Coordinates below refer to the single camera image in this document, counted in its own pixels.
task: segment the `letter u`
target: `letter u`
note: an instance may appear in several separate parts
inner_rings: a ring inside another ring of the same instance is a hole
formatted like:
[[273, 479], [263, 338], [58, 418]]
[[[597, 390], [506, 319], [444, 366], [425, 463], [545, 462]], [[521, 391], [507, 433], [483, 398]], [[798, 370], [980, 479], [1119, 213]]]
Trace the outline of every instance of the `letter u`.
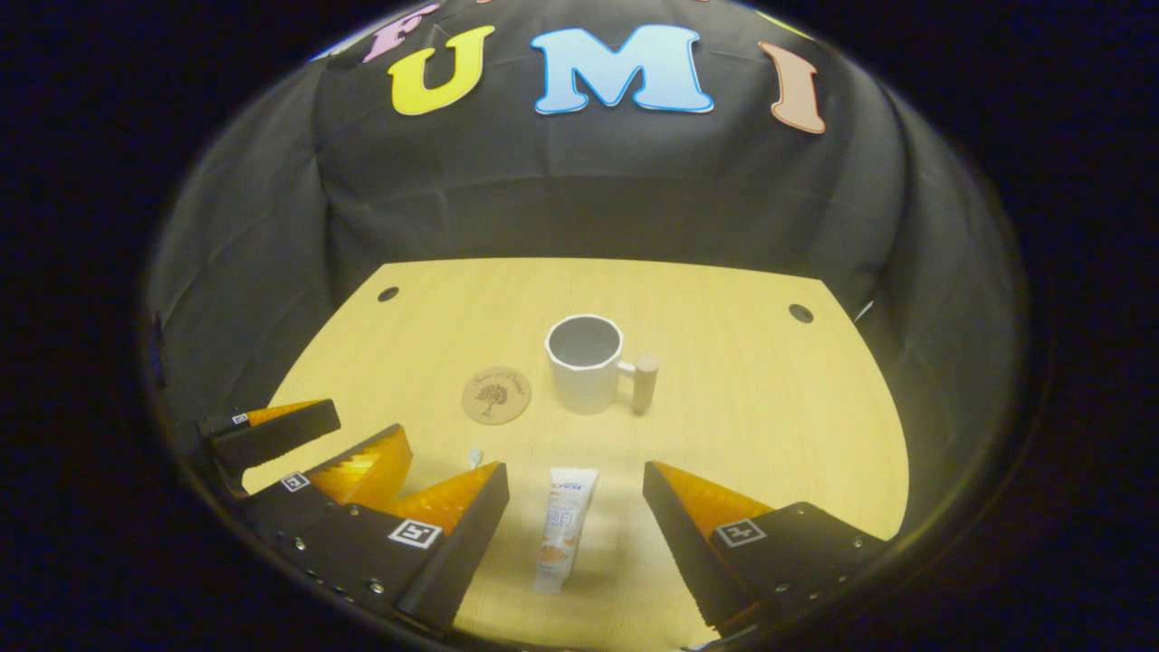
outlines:
[[483, 38], [493, 31], [493, 25], [476, 27], [447, 39], [446, 46], [454, 49], [454, 74], [438, 88], [427, 88], [423, 83], [423, 71], [427, 68], [427, 59], [435, 53], [433, 47], [425, 47], [395, 61], [386, 71], [394, 78], [391, 88], [394, 110], [417, 116], [458, 102], [479, 83], [479, 78], [483, 74]]

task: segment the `mug handle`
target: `mug handle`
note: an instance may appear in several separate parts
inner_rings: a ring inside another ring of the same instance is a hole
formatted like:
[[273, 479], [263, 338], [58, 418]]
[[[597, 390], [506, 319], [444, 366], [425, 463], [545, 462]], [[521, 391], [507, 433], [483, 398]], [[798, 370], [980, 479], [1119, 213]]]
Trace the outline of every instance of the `mug handle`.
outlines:
[[659, 361], [650, 356], [641, 357], [635, 365], [619, 362], [620, 372], [632, 376], [632, 410], [643, 415], [651, 405], [656, 391], [656, 375], [659, 373]]

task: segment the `foam letter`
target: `foam letter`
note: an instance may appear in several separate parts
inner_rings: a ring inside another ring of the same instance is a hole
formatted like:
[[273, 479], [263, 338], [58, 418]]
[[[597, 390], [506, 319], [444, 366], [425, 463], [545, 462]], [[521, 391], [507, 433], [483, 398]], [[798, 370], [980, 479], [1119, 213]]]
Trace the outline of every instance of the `foam letter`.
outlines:
[[824, 133], [825, 120], [817, 115], [817, 91], [812, 86], [817, 68], [772, 43], [760, 42], [760, 49], [772, 57], [777, 66], [777, 82], [781, 87], [781, 98], [772, 105], [773, 117], [801, 131]]
[[386, 72], [394, 78], [391, 101], [402, 115], [417, 116], [458, 102], [479, 83], [483, 74], [483, 38], [495, 31], [491, 25], [476, 27], [446, 41], [454, 49], [454, 74], [438, 88], [427, 88], [423, 71], [427, 59], [435, 53], [425, 47], [395, 61]]
[[435, 9], [438, 9], [438, 2], [432, 2], [417, 12], [411, 12], [376, 31], [374, 45], [371, 46], [370, 53], [366, 54], [363, 63], [365, 64], [382, 52], [388, 52], [396, 47], [400, 43], [402, 43], [402, 35], [414, 31], [414, 29], [418, 27], [418, 23], [422, 22], [423, 15], [429, 14]]
[[614, 107], [637, 72], [643, 87], [632, 96], [646, 109], [707, 112], [713, 98], [700, 91], [692, 43], [700, 35], [664, 24], [636, 28], [619, 52], [612, 52], [583, 29], [561, 29], [531, 41], [544, 51], [545, 91], [535, 102], [541, 113], [578, 111], [588, 96], [576, 90], [580, 75], [604, 104]]

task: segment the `pink letter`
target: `pink letter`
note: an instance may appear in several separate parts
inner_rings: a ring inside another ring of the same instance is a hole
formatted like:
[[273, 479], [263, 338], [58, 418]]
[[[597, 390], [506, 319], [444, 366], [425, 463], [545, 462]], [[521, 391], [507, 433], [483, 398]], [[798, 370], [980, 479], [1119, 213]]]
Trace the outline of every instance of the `pink letter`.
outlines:
[[417, 12], [413, 12], [402, 16], [401, 19], [394, 21], [393, 23], [384, 27], [382, 29], [374, 32], [374, 45], [370, 49], [370, 53], [363, 59], [363, 63], [378, 57], [382, 52], [389, 52], [402, 43], [402, 35], [410, 34], [418, 23], [422, 22], [423, 16], [438, 9], [438, 2], [427, 5]]
[[761, 41], [760, 49], [777, 65], [777, 82], [781, 86], [781, 98], [772, 105], [773, 117], [801, 131], [824, 133], [825, 120], [817, 115], [817, 91], [812, 87], [817, 68], [772, 43]]

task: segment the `coaster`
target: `coaster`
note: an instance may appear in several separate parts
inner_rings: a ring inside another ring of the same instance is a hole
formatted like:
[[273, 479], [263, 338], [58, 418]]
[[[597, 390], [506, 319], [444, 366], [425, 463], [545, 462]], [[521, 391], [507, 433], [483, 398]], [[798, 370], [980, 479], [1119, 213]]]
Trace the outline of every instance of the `coaster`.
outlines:
[[510, 367], [483, 369], [462, 390], [462, 411], [480, 424], [497, 426], [523, 413], [531, 403], [531, 382]]

